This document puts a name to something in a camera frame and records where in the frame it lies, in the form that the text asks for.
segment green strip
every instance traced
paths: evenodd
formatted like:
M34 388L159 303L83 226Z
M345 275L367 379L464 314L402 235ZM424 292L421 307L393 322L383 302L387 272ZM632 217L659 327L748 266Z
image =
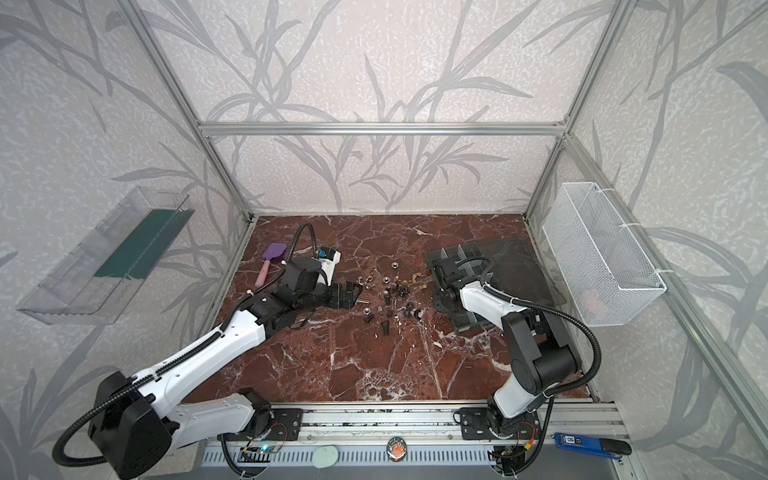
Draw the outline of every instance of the green strip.
M145 280L193 212L151 210L94 276L123 278L130 275L131 278Z

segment purple spatula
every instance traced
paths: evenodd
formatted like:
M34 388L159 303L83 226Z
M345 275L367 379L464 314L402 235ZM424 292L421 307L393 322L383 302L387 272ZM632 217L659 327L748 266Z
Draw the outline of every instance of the purple spatula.
M282 255L286 248L288 246L285 243L270 243L264 250L264 265L262 265L259 277L256 279L256 286L262 286L266 282L266 273L270 271L270 261Z

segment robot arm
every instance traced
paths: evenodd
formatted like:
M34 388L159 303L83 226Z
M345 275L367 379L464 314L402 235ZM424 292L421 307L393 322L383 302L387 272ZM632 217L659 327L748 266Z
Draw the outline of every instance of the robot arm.
M344 287L332 283L340 258L324 247L314 258L289 260L276 289L240 302L228 322L131 378L116 372L104 379L94 409L62 435L54 460L63 466L106 461L120 478L135 478L167 452L208 437L244 430L266 435L270 404L253 391L194 404L182 400L229 361L290 326L299 312L318 306L352 308L358 289L350 282ZM88 420L88 435L103 457L67 457L66 442Z
M504 331L512 374L488 399L488 422L498 435L507 435L521 415L545 401L546 389L581 368L571 334L559 316L513 303L513 297L483 286L451 259L440 260L433 270L439 287L460 300L461 308ZM537 334L545 340L537 343Z

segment leaf pattern wallpaper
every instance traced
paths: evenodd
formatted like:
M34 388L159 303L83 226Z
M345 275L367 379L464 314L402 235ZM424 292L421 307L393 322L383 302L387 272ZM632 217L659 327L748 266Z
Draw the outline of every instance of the leaf pattern wallpaper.
M140 4L204 121L476 122L561 121L613 0ZM254 211L520 213L554 138L214 142Z
M638 2L575 129L766 394L767 52L768 2ZM531 219L554 269L541 224L558 185L581 180L565 156ZM649 478L768 478L663 300L597 334L598 391L620 406Z
M50 450L99 381L196 339L246 223L116 5L0 4L0 478L93 478ZM195 210L110 326L44 325L15 307L135 186ZM93 454L84 433L72 451Z

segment blue tool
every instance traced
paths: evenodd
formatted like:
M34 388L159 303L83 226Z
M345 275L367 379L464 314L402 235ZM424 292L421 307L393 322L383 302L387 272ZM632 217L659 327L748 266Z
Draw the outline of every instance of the blue tool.
M621 440L598 439L571 433L555 433L554 444L559 449L586 453L596 457L612 458L613 460L620 460L622 455L632 453L632 447Z

